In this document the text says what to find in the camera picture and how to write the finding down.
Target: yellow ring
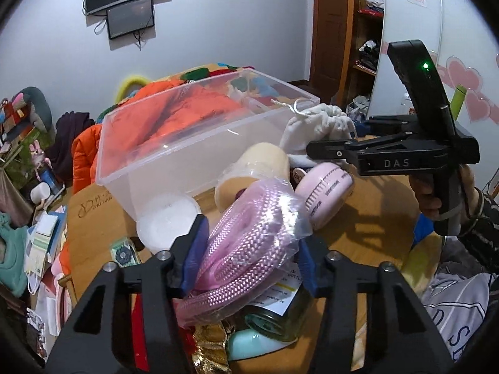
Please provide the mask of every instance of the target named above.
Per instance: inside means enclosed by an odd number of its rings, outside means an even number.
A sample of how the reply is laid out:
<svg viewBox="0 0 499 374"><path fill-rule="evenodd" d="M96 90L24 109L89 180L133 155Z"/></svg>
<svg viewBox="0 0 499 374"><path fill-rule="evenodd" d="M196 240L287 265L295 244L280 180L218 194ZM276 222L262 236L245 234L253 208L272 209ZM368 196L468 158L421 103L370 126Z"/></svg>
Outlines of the yellow ring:
<svg viewBox="0 0 499 374"><path fill-rule="evenodd" d="M121 100L126 98L126 92L128 89L133 86L134 84L138 84L139 86L146 86L151 82L151 80L143 77L143 76L130 76L125 79L123 83L121 83L121 86L118 90L118 93L116 94L116 98L114 99L114 103L118 104Z"/></svg>

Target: wooden door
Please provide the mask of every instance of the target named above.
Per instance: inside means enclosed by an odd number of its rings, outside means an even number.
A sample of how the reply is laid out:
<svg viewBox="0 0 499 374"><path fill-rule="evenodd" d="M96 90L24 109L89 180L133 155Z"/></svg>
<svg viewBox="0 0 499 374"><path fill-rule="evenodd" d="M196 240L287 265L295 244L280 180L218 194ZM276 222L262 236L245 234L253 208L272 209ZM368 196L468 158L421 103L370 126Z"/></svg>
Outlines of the wooden door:
<svg viewBox="0 0 499 374"><path fill-rule="evenodd" d="M353 0L314 0L310 82L326 103L337 92L338 103L342 100L352 22Z"/></svg>

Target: pink bunny toy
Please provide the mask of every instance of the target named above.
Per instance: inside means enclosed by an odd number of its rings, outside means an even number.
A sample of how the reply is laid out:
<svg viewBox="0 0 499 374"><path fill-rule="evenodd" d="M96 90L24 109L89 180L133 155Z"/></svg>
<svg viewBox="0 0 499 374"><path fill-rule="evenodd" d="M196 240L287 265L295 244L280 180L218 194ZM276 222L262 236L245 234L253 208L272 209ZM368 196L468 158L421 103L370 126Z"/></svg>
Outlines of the pink bunny toy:
<svg viewBox="0 0 499 374"><path fill-rule="evenodd" d="M45 163L52 169L52 164L50 159L45 156L45 152L40 148L40 143L38 141L34 141L33 144L34 146L29 145L29 150L31 151L31 162L34 166L36 178L38 181L41 181L40 176L38 175L38 170L42 168Z"/></svg>

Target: blue gripper pad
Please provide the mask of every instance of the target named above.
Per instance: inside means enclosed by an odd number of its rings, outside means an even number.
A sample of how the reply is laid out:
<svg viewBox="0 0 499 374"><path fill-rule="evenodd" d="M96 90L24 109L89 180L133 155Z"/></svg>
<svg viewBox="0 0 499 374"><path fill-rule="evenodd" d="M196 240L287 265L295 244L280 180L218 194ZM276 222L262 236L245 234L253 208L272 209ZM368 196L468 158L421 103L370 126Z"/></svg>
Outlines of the blue gripper pad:
<svg viewBox="0 0 499 374"><path fill-rule="evenodd" d="M314 298L328 296L334 281L334 273L326 264L328 253L326 243L318 236L311 235L299 242L298 267L303 286Z"/></svg>
<svg viewBox="0 0 499 374"><path fill-rule="evenodd" d="M196 283L201 261L208 245L208 219L199 214L187 235L176 238L170 249L174 268L168 272L168 287L173 298L184 298Z"/></svg>

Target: dark purple cloth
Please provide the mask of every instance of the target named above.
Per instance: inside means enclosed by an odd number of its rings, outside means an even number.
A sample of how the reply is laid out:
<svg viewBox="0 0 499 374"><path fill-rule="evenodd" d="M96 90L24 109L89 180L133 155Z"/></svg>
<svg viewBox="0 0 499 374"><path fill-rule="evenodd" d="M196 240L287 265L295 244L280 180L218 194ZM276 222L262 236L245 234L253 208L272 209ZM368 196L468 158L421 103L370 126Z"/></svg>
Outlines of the dark purple cloth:
<svg viewBox="0 0 499 374"><path fill-rule="evenodd" d="M64 182L73 180L73 157L71 146L75 138L95 124L90 113L65 113L56 123L56 141L45 150L51 160L52 168Z"/></svg>

